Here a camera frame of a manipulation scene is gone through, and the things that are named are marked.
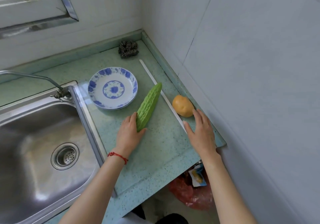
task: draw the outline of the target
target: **white plastic strip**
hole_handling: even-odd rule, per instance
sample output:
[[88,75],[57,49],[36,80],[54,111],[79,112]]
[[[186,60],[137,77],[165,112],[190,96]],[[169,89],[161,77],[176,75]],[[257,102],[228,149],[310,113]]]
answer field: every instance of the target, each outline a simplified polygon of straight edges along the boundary
[[[151,78],[151,80],[153,81],[153,83],[156,85],[157,81],[154,79],[154,77],[152,76],[152,74],[150,73],[149,69],[147,68],[147,66],[144,64],[144,62],[140,59],[139,60],[141,62],[141,65],[143,66],[143,68],[146,70],[147,74],[149,75],[149,77]],[[168,104],[169,108],[171,109],[172,113],[174,114],[174,116],[177,118],[177,120],[179,121],[180,125],[182,126],[182,128],[185,130],[182,120],[180,119],[179,115],[177,114],[177,112],[174,110],[174,108],[172,107],[170,101],[168,100],[168,98],[166,97],[166,95],[164,94],[164,92],[161,90],[161,95],[164,98],[164,100],[166,101],[166,103]]]

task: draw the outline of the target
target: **bitter melon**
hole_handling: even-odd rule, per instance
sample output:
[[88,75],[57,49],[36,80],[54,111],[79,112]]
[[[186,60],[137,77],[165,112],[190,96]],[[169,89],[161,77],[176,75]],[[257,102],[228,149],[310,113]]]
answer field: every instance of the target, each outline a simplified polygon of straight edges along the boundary
[[140,108],[137,111],[137,132],[141,131],[148,123],[151,118],[152,112],[154,111],[158,102],[162,89],[162,83],[154,85],[149,91],[147,96],[144,98]]

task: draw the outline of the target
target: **sink drain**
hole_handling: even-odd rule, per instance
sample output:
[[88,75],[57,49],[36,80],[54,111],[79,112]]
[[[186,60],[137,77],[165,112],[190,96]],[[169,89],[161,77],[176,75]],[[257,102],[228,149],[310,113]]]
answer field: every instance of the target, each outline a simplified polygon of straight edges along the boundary
[[51,155],[51,164],[55,169],[71,168],[79,157],[79,149],[73,143],[64,143],[58,146]]

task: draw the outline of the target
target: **stainless steel sink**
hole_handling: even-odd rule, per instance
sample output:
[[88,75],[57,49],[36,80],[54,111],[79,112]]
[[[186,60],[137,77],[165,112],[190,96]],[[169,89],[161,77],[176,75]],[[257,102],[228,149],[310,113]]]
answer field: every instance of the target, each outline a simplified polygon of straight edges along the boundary
[[100,168],[93,151],[105,157],[99,135],[76,82],[66,86],[75,101],[50,97],[52,89],[0,108],[0,224],[47,221]]

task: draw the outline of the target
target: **blue and white plate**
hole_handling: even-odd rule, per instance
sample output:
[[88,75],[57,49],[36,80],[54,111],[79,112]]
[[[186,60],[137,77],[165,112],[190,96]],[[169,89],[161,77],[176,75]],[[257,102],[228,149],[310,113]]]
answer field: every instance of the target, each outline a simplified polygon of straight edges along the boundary
[[135,76],[121,67],[108,67],[92,76],[88,94],[103,109],[121,109],[132,102],[138,92]]

